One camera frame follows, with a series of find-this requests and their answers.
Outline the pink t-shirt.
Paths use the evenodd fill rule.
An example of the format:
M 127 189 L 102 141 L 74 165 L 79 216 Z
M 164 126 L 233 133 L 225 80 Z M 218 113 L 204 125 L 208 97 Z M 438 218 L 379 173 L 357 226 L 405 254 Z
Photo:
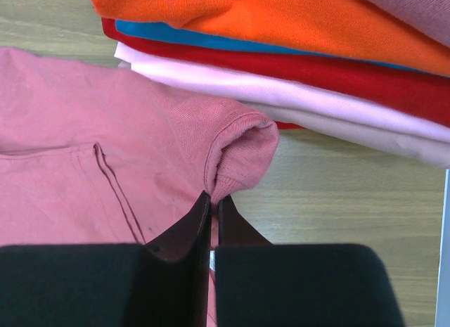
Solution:
M 255 187 L 278 138 L 233 99 L 2 48 L 1 244 L 148 243 Z

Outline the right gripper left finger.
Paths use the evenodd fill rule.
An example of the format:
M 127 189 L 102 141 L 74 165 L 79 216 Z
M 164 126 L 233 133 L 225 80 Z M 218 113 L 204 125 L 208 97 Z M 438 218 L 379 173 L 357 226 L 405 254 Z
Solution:
M 144 245 L 1 249 L 2 326 L 205 326 L 210 197 Z

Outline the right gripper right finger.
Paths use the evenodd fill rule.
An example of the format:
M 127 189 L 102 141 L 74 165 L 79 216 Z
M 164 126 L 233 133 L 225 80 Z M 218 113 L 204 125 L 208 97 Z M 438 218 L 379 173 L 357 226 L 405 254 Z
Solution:
M 403 326 L 385 265 L 359 244 L 274 245 L 219 203 L 219 326 Z

